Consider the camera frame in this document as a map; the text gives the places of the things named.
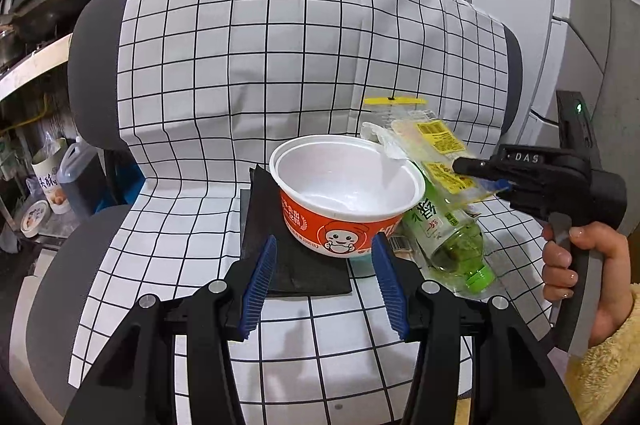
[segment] green bottle label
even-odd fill
[[[433,253],[458,228],[473,221],[473,218],[464,210],[453,210],[441,214],[437,206],[443,206],[444,204],[438,197],[433,185],[427,181],[425,197],[416,207],[407,212],[402,219],[405,227],[418,242],[427,259],[431,259]]]

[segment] metal screw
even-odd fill
[[[223,280],[214,280],[209,283],[209,291],[211,293],[222,293],[226,290],[226,282]]]
[[[509,301],[499,295],[491,299],[491,304],[493,304],[499,310],[505,310],[509,307]]]
[[[145,310],[153,306],[155,303],[156,303],[156,297],[154,297],[153,295],[143,295],[142,297],[140,297],[140,300],[138,301],[138,304],[140,304],[140,307],[144,308]]]
[[[422,283],[422,291],[433,295],[434,293],[440,291],[440,285],[432,280],[426,280]]]

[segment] fuzzy yellow sleeve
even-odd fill
[[[565,384],[584,425],[600,425],[640,370],[640,285],[631,288],[634,308],[622,327],[567,368]],[[458,401],[456,425],[469,423],[470,403]]]

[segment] kitchen shelf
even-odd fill
[[[16,66],[0,78],[0,101],[12,92],[28,84],[43,72],[49,71],[69,59],[69,44],[71,34],[45,46],[27,58],[22,59]]]

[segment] orange bowl label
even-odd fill
[[[356,256],[371,251],[371,239],[379,231],[386,236],[393,233],[402,214],[373,223],[349,223],[336,221],[316,214],[280,190],[284,221],[299,241],[326,255],[336,257]]]

